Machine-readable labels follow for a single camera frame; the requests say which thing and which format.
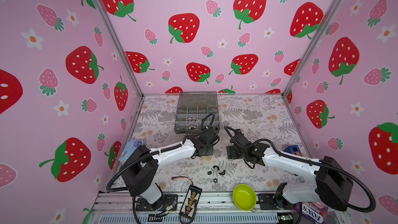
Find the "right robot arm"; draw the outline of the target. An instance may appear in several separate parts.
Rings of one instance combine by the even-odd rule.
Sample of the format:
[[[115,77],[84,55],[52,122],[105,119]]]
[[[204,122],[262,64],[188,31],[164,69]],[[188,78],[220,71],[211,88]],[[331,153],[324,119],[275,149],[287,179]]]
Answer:
[[[309,186],[279,187],[274,195],[276,201],[291,204],[301,202],[322,202],[328,207],[344,212],[348,208],[370,213],[376,208],[376,200],[369,188],[358,178],[342,169],[339,163],[325,156],[323,159],[311,159],[280,151],[269,139],[248,141],[240,129],[224,127],[230,137],[229,159],[242,159],[250,168],[257,165],[275,167],[305,178]],[[369,206],[359,207],[349,203],[353,185],[357,184],[369,198]]]

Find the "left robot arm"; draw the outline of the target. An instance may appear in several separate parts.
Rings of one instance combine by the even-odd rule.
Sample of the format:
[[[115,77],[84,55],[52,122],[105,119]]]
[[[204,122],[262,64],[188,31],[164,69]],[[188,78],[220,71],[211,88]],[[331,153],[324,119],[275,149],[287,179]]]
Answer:
[[[106,192],[128,191],[133,199],[141,197],[153,209],[165,202],[161,188],[153,182],[158,169],[181,159],[208,156],[220,137],[211,128],[215,114],[201,122],[199,133],[186,135],[182,141],[162,148],[148,149],[142,145],[129,156],[120,170],[109,180]]]

